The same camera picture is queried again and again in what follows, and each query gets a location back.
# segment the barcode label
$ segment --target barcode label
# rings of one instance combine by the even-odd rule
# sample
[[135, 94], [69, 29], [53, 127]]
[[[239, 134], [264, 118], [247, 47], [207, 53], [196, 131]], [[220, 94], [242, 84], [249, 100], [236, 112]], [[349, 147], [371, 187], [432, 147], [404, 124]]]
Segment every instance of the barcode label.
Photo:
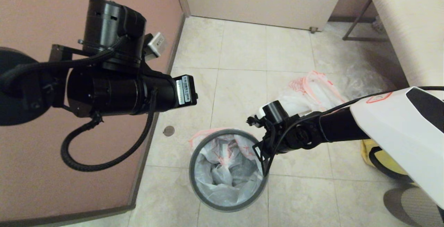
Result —
[[190, 102], [190, 83], [188, 83], [188, 76], [182, 77], [183, 94], [185, 96], [185, 102]]
[[177, 87], [177, 97], [179, 98], [179, 105], [183, 105], [185, 104], [185, 102], [183, 99], [183, 87], [181, 80], [176, 81], [176, 87]]

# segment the tile floor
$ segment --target tile floor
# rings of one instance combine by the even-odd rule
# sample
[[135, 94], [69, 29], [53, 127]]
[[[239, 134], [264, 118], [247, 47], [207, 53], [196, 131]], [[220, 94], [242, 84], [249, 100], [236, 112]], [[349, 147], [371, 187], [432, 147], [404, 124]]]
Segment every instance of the tile floor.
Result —
[[[228, 126], [261, 139], [264, 130], [248, 126], [247, 116], [272, 101], [289, 80], [308, 71], [325, 72], [342, 92], [350, 82], [343, 79], [350, 67], [353, 77], [371, 69], [398, 88], [407, 86], [390, 43], [342, 41], [349, 25], [328, 23], [323, 32], [310, 34], [187, 18], [172, 76], [194, 76], [198, 105], [160, 115], [135, 210], [71, 227], [406, 226], [382, 202], [384, 192], [396, 184], [363, 162], [358, 141], [277, 156], [265, 192], [239, 212], [209, 209], [190, 186], [187, 140], [195, 132]], [[369, 24], [360, 24], [353, 34], [375, 33]], [[369, 82], [382, 86], [377, 80]], [[171, 137], [162, 134], [168, 125], [176, 128]]]

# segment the label sticker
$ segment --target label sticker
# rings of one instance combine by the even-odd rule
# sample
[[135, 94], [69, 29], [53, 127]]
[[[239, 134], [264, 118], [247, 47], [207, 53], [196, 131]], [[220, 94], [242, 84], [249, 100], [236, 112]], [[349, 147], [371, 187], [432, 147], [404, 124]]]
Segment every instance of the label sticker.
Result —
[[384, 99], [387, 99], [392, 93], [393, 92], [372, 96], [372, 97], [370, 97], [370, 99], [368, 99], [368, 101], [366, 103], [383, 101]]
[[179, 105], [183, 105], [185, 104], [185, 102], [184, 102], [183, 87], [181, 80], [176, 81], [176, 87], [177, 87], [177, 97], [179, 98]]
[[182, 77], [183, 94], [185, 96], [185, 102], [190, 102], [190, 83], [188, 82], [188, 76]]

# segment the plastic bag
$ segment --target plastic bag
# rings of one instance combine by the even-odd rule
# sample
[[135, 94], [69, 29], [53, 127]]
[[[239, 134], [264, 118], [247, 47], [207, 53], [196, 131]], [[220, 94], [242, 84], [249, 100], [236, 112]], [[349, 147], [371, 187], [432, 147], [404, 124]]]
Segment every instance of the plastic bag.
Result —
[[[203, 130], [190, 144], [195, 150], [205, 137], [224, 129]], [[251, 140], [227, 134], [207, 143], [195, 163], [195, 180], [204, 197], [219, 206], [239, 205], [253, 196], [262, 183], [259, 160]]]
[[365, 63], [349, 66], [342, 75], [340, 83], [344, 85], [343, 94], [348, 99], [395, 89], [395, 85], [389, 79]]
[[290, 81], [276, 99], [290, 116], [325, 111], [345, 102], [325, 74], [316, 71]]

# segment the floor drain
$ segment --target floor drain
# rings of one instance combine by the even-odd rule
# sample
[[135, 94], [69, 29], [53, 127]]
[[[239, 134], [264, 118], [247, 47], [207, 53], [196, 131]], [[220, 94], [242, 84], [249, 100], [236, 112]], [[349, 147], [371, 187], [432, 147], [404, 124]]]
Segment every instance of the floor drain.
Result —
[[171, 135], [174, 134], [174, 127], [173, 127], [173, 126], [167, 126], [167, 127], [163, 130], [163, 134], [165, 134], [166, 137], [170, 137]]

